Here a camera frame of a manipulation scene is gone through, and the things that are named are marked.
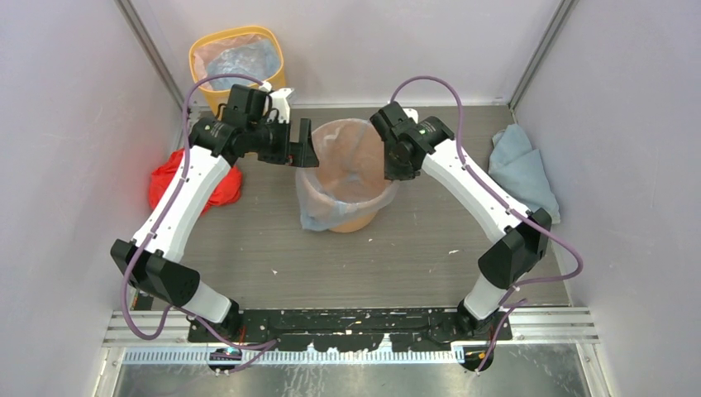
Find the light blue trash bag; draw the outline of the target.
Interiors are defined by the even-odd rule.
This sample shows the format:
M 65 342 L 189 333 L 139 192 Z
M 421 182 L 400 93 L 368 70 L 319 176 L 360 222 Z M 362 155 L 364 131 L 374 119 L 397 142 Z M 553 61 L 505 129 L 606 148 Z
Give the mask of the light blue trash bag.
M 370 122 L 328 122 L 312 132 L 312 144 L 319 166 L 295 173 L 302 229 L 330 231 L 392 203 L 399 182 L 384 178 L 384 143 Z

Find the orange round trash bin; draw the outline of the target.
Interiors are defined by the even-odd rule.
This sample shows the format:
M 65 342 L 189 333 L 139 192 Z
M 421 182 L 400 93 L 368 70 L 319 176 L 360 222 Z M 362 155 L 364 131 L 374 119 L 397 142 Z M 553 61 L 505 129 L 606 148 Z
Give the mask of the orange round trash bin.
M 374 211 L 372 213 L 368 213 L 366 215 L 357 217 L 355 219 L 352 219 L 348 222 L 344 222 L 341 225 L 338 225 L 336 227 L 331 227 L 330 231 L 331 232 L 337 232 L 337 233 L 351 233 L 351 232 L 357 232 L 360 229 L 368 226 L 373 219 L 377 215 L 377 211 Z

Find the yellow mesh trash bin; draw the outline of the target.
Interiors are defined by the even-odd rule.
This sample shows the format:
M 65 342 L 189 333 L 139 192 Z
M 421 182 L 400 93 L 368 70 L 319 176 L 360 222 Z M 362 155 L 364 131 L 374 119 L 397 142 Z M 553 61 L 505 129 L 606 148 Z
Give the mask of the yellow mesh trash bin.
M 239 74 L 285 88 L 284 56 L 272 31 L 243 26 L 219 31 L 192 44 L 189 68 L 193 81 L 214 74 Z

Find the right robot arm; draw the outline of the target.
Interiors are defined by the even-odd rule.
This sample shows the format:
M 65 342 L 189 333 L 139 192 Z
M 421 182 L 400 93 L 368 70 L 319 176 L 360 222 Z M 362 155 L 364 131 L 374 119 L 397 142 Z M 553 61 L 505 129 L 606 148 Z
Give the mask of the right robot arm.
M 479 277 L 458 304 L 461 333 L 480 339 L 509 289 L 546 253 L 551 216 L 501 189 L 467 155 L 439 118 L 391 102 L 370 117 L 384 144 L 384 177 L 406 181 L 425 173 L 444 186 L 482 227 L 492 246 L 478 259 Z

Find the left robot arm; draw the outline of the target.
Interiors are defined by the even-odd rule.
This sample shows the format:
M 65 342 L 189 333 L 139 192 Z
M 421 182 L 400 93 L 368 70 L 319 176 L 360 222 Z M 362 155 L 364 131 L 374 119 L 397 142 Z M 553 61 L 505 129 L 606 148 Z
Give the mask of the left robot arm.
M 241 330 L 238 306 L 216 292 L 194 269 L 182 265 L 193 227 L 215 188 L 249 153 L 272 165 L 313 168 L 311 122 L 291 139 L 292 88 L 235 84 L 219 117 L 201 117 L 188 134 L 183 157 L 152 214 L 130 241 L 116 240 L 111 256 L 127 285 L 202 319 L 223 342 Z

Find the blue bag inside yellow bin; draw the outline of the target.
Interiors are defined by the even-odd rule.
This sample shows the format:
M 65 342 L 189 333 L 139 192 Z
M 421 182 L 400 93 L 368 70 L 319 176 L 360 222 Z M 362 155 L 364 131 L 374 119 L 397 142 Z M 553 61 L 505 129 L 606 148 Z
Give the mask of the blue bag inside yellow bin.
M 205 65 L 207 75 L 243 74 L 266 81 L 282 65 L 273 41 L 260 35 L 243 35 L 215 41 L 207 49 L 213 54 Z

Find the red crumpled trash bag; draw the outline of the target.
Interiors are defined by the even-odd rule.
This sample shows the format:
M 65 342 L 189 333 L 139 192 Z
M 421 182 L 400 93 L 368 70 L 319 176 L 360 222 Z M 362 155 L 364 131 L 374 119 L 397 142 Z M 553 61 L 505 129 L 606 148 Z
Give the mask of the red crumpled trash bag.
M 151 209 L 155 209 L 164 195 L 165 190 L 168 188 L 176 171 L 179 169 L 183 155 L 183 149 L 172 152 L 165 163 L 150 173 L 150 182 L 146 197 Z M 203 215 L 209 211 L 211 207 L 222 207 L 238 201 L 241 197 L 242 184 L 243 174 L 234 165 L 212 191 L 201 214 Z

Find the folded blue bag in corner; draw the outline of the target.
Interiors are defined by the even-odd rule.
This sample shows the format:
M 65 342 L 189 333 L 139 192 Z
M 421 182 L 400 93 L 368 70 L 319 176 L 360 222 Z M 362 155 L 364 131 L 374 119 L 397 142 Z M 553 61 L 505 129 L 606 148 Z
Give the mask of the folded blue bag in corner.
M 554 224 L 559 224 L 560 206 L 546 177 L 541 152 L 532 146 L 526 132 L 518 124 L 511 124 L 497 132 L 492 143 L 490 177 L 529 210 L 542 208 Z

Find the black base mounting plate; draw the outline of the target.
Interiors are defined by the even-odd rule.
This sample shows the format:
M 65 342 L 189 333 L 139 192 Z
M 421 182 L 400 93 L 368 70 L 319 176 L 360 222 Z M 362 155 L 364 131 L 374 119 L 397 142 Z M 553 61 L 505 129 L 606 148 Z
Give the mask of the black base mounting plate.
M 454 342 L 510 340 L 502 313 L 477 323 L 457 309 L 247 309 L 222 323 L 191 322 L 189 342 L 259 345 L 281 352 L 373 352 L 388 340 L 392 352 L 439 352 Z

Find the left aluminium frame post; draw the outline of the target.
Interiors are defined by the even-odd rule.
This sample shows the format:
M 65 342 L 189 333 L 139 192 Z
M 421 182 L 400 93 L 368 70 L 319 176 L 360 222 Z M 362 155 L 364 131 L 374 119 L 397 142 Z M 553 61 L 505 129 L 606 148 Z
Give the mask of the left aluminium frame post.
M 115 4 L 122 14 L 126 24 L 130 27 L 133 36 L 145 52 L 146 58 L 151 66 L 155 69 L 161 82 L 164 84 L 170 97 L 179 106 L 181 110 L 186 109 L 184 105 L 184 94 L 178 87 L 176 79 L 167 67 L 167 64 L 157 49 L 151 34 L 143 22 L 141 15 L 136 9 L 134 2 L 131 0 L 115 0 Z

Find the aluminium frame post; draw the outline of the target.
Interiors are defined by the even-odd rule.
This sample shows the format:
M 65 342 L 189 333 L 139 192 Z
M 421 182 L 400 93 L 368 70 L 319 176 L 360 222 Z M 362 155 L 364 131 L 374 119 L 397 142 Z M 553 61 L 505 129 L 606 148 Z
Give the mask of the aluminium frame post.
M 517 106 L 522 101 L 524 95 L 529 89 L 533 79 L 536 77 L 542 62 L 548 55 L 551 47 L 555 44 L 556 39 L 571 13 L 578 5 L 579 0 L 561 0 L 547 24 L 546 30 L 540 39 L 536 49 L 525 68 L 522 77 L 519 79 L 517 87 L 508 103 L 508 107 L 512 112 L 516 112 Z
M 176 79 L 167 67 L 167 64 L 157 49 L 151 34 L 143 22 L 141 15 L 136 9 L 134 2 L 131 0 L 115 0 L 115 4 L 122 14 L 126 24 L 130 27 L 133 36 L 145 52 L 146 58 L 151 66 L 155 69 L 161 82 L 164 84 L 170 97 L 179 106 L 181 110 L 186 109 L 184 105 L 184 94 L 178 87 Z

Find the right aluminium frame post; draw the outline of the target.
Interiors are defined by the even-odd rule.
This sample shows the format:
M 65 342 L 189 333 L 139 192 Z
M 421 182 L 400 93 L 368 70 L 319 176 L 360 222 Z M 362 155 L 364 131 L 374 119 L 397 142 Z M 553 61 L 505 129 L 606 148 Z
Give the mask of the right aluminium frame post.
M 561 0 L 547 24 L 546 30 L 540 39 L 536 49 L 525 68 L 522 77 L 519 79 L 517 87 L 508 103 L 508 107 L 512 112 L 516 112 L 517 106 L 522 101 L 524 95 L 529 89 L 533 79 L 536 77 L 542 62 L 548 55 L 551 47 L 555 44 L 556 39 L 571 13 L 578 5 L 579 0 Z

